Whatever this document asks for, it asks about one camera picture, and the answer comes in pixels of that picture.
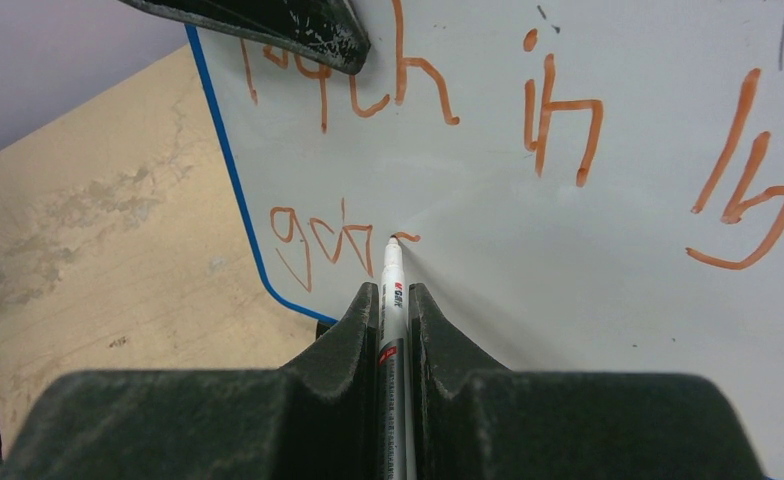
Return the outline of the red whiteboard marker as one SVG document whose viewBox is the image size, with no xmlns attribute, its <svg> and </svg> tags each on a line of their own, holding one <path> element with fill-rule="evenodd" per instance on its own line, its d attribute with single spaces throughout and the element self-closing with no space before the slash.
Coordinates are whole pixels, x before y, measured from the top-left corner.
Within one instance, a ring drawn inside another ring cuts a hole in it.
<svg viewBox="0 0 784 480">
<path fill-rule="evenodd" d="M 378 324 L 380 479 L 417 477 L 410 366 L 408 283 L 396 235 L 384 249 Z"/>
</svg>

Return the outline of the blue framed whiteboard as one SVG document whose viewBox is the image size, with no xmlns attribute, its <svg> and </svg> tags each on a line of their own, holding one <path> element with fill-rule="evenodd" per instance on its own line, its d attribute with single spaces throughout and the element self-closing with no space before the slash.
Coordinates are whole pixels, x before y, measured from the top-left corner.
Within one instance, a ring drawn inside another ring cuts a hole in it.
<svg viewBox="0 0 784 480">
<path fill-rule="evenodd" d="M 264 288 L 408 281 L 519 370 L 719 386 L 784 479 L 784 1 L 358 1 L 348 76 L 188 36 Z"/>
</svg>

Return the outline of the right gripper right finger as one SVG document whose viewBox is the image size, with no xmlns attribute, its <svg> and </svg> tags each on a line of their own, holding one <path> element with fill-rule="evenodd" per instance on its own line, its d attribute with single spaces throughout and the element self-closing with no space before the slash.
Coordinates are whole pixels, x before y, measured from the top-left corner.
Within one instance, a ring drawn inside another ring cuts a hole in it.
<svg viewBox="0 0 784 480">
<path fill-rule="evenodd" d="M 685 374 L 513 371 L 409 290 L 423 479 L 760 479 L 732 405 Z"/>
</svg>

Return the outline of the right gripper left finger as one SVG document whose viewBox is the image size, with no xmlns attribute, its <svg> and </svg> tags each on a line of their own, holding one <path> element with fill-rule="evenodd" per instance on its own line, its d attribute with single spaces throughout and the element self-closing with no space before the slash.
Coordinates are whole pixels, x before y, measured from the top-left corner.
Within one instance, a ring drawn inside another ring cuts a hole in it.
<svg viewBox="0 0 784 480">
<path fill-rule="evenodd" d="M 276 369 L 64 375 L 0 479 L 372 479 L 378 302 L 363 284 L 339 322 Z"/>
</svg>

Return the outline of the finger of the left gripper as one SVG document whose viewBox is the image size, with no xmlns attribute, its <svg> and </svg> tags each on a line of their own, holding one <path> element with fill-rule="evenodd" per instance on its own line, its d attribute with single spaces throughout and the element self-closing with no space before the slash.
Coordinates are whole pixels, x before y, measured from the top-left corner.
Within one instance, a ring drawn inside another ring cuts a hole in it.
<svg viewBox="0 0 784 480">
<path fill-rule="evenodd" d="M 348 75 L 366 63 L 371 41 L 346 0 L 122 0 L 160 18 L 297 53 Z"/>
</svg>

